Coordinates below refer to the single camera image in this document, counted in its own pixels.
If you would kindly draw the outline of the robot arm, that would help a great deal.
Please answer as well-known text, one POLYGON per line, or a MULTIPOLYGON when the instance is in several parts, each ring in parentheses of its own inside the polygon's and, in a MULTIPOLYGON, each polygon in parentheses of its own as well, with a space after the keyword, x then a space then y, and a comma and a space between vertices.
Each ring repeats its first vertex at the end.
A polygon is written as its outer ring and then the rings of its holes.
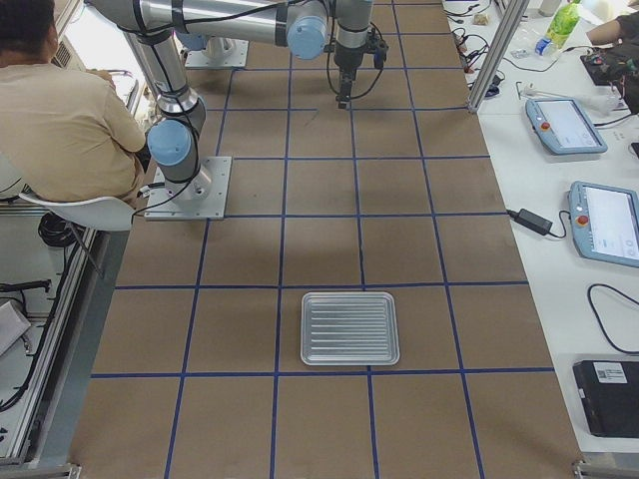
POLYGON ((166 118, 216 153, 232 216, 350 215, 353 86, 385 44, 368 1, 99 1, 166 118))

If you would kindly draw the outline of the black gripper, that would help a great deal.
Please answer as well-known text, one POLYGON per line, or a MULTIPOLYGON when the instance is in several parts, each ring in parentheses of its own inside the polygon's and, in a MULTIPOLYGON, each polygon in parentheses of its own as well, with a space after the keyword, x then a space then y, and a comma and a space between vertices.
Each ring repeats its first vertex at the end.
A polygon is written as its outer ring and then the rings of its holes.
POLYGON ((350 103, 352 84, 356 78, 356 71, 360 66, 360 49, 336 47, 334 62, 338 66, 338 90, 336 95, 337 107, 345 110, 350 103))

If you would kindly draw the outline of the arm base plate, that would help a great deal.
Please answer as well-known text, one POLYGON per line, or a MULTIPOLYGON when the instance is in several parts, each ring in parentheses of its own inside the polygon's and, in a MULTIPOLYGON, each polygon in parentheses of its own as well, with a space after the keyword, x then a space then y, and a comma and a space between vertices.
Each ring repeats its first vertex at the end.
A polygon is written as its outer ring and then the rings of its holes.
POLYGON ((249 42, 222 37, 212 37, 206 48, 190 51, 185 66, 190 70, 226 70, 246 67, 249 42))
POLYGON ((167 183, 160 168, 156 168, 154 182, 163 185, 150 191, 144 218, 147 221, 222 220, 225 217, 232 160, 231 157, 203 158, 199 174, 181 193, 179 190, 183 186, 167 183))

